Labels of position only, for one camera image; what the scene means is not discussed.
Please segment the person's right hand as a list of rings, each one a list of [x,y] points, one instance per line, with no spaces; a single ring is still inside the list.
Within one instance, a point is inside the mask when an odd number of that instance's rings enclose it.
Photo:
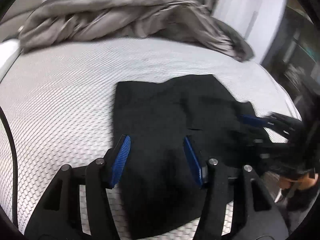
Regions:
[[[294,193],[299,191],[308,190],[314,187],[319,179],[319,174],[315,171],[308,172],[304,175],[292,179],[285,176],[280,176],[278,180],[279,194],[280,197],[290,198]]]

